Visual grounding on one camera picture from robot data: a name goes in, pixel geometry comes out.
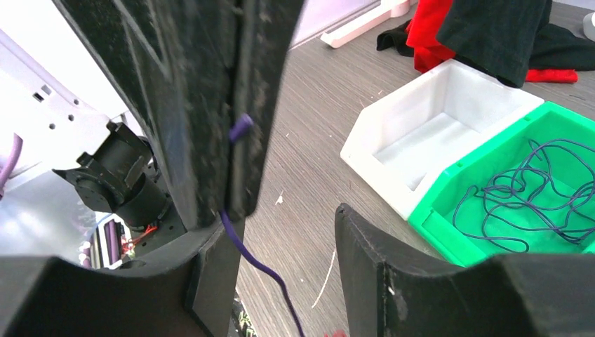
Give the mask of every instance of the red fabric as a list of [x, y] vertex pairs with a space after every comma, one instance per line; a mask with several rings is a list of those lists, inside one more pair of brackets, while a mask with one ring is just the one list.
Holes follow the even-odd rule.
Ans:
[[527, 82], [576, 83], [578, 74], [572, 69], [529, 69]]
[[[407, 46], [413, 48], [413, 67], [422, 74], [456, 55], [436, 40], [452, 5], [453, 0], [419, 0], [415, 15], [405, 28], [409, 34]], [[526, 81], [576, 83], [578, 75], [575, 70], [529, 70]]]
[[413, 48], [413, 67], [427, 72], [443, 61], [454, 58], [455, 53], [436, 41], [436, 34], [453, 4], [453, 0], [420, 0], [411, 23], [407, 46]]

